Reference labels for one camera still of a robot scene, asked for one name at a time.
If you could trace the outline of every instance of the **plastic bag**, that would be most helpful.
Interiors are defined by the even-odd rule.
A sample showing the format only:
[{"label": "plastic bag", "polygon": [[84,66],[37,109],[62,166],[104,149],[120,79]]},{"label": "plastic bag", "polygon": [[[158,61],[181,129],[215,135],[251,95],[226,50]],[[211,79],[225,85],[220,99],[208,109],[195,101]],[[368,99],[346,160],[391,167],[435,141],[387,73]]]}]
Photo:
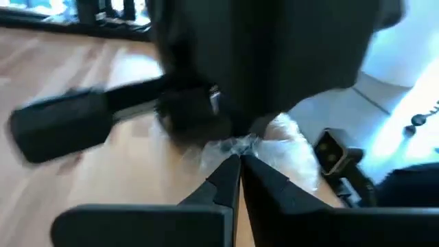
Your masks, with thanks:
[{"label": "plastic bag", "polygon": [[197,173],[209,176],[233,154],[253,154],[309,193],[318,188],[319,165],[311,145],[295,121],[280,114],[267,127],[265,139],[248,135],[238,139],[208,142],[201,154],[189,149],[184,160],[200,162]]}]

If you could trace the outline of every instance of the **black plastic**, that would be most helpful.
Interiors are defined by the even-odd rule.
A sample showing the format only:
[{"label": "black plastic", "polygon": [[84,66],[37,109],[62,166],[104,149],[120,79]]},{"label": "black plastic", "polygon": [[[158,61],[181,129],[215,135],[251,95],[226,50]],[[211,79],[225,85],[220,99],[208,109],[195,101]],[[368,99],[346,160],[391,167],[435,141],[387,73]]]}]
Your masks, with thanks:
[{"label": "black plastic", "polygon": [[239,209],[241,161],[237,155],[226,159],[190,196],[180,204],[215,204],[233,212],[233,230],[230,246],[235,245]]},{"label": "black plastic", "polygon": [[169,131],[196,128],[215,117],[209,90],[202,87],[163,93],[158,99],[157,111],[171,123],[165,125]]},{"label": "black plastic", "polygon": [[112,115],[102,91],[78,91],[12,112],[12,138],[31,163],[42,163],[103,143]]},{"label": "black plastic", "polygon": [[256,247],[437,244],[439,209],[334,209],[253,156],[243,156],[244,197]]},{"label": "black plastic", "polygon": [[380,2],[150,0],[148,10],[165,71],[185,64],[256,118],[354,85]]},{"label": "black plastic", "polygon": [[364,151],[345,130],[324,129],[314,146],[314,152],[322,168],[323,178],[346,206],[359,206],[358,200],[351,197],[353,194],[361,198],[363,207],[377,205],[375,186],[358,166]]}]

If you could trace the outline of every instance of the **black plastic part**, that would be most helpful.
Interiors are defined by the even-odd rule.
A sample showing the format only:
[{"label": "black plastic part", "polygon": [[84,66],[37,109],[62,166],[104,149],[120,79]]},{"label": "black plastic part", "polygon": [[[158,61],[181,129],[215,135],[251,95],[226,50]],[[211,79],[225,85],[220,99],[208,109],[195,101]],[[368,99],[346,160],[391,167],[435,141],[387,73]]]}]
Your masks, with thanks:
[{"label": "black plastic part", "polygon": [[203,87],[163,93],[157,111],[169,119],[167,129],[177,132],[196,128],[215,117],[209,90]]},{"label": "black plastic part", "polygon": [[54,247],[235,246],[241,161],[225,160],[176,206],[84,205],[58,216]]},{"label": "black plastic part", "polygon": [[377,185],[380,207],[438,207],[439,163],[396,169]]},{"label": "black plastic part", "polygon": [[333,209],[253,156],[242,156],[244,198],[256,247],[439,242],[439,209]]},{"label": "black plastic part", "polygon": [[42,163],[103,143],[112,128],[103,91],[90,90],[36,102],[9,118],[12,138],[26,160]]},{"label": "black plastic part", "polygon": [[157,99],[163,92],[163,79],[156,78],[144,82],[131,83],[105,92],[108,109],[112,114],[148,103]]},{"label": "black plastic part", "polygon": [[233,239],[235,245],[239,210],[241,160],[237,155],[226,159],[190,196],[180,204],[216,204],[233,212]]},{"label": "black plastic part", "polygon": [[[252,124],[257,120],[254,116],[249,116],[244,111],[240,109],[239,106],[233,105],[230,99],[227,98],[224,94],[220,94],[217,97],[217,105],[218,111],[220,115],[223,115],[230,119],[231,126],[231,135],[233,137],[243,137],[250,134],[250,129]],[[259,137],[264,136],[264,132],[266,126],[262,127],[263,131],[256,130],[253,131],[252,134],[256,134]]]},{"label": "black plastic part", "polygon": [[[317,233],[307,232],[311,228],[306,228],[308,224],[318,223],[306,223],[301,215],[328,209],[328,205],[291,183],[288,177],[258,158],[245,155],[241,161],[244,198],[256,247],[288,246],[291,241],[302,240],[311,244],[315,238],[319,238]],[[288,213],[297,217],[287,220]]]},{"label": "black plastic part", "polygon": [[[357,165],[362,160],[364,151],[346,131],[334,128],[325,129],[314,146],[314,152],[322,168],[322,176],[346,206],[358,207],[356,202],[347,196],[349,194],[347,191],[351,188],[361,198],[363,207],[377,205],[375,186]],[[343,178],[348,181],[349,185],[342,181]]]},{"label": "black plastic part", "polygon": [[158,120],[171,137],[171,140],[177,146],[182,147],[190,143],[202,148],[209,141],[228,139],[233,128],[230,119],[221,116],[205,119],[205,121],[182,131],[169,129],[166,119],[162,117],[159,117]]},{"label": "black plastic part", "polygon": [[54,247],[231,247],[233,212],[221,206],[84,205],[58,216]]},{"label": "black plastic part", "polygon": [[379,18],[379,0],[150,0],[149,5],[165,71],[182,64],[173,52],[176,41],[188,44],[179,45],[186,66],[253,118],[354,85]]}]

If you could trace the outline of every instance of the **white plastic bag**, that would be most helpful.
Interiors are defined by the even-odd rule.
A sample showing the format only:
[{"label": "white plastic bag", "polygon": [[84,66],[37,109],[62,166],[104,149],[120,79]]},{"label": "white plastic bag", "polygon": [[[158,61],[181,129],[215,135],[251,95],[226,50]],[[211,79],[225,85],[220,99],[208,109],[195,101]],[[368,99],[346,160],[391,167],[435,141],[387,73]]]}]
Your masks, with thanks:
[{"label": "white plastic bag", "polygon": [[268,140],[249,135],[207,143],[201,153],[200,172],[210,175],[232,154],[253,154],[305,191],[315,191],[319,185],[319,165],[296,122],[280,114],[268,125],[265,138]]}]

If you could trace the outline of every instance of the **clear plastic wrap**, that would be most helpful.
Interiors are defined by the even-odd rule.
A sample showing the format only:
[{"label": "clear plastic wrap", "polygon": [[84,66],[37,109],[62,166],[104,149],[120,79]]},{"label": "clear plastic wrap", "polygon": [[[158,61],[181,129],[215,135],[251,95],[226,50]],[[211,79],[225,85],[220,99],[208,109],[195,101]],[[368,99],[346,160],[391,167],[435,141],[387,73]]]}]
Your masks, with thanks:
[{"label": "clear plastic wrap", "polygon": [[313,148],[301,135],[296,122],[284,113],[270,122],[264,139],[249,135],[211,141],[202,151],[189,148],[183,160],[199,162],[198,173],[208,176],[232,154],[255,155],[309,193],[318,188],[319,165]]}]

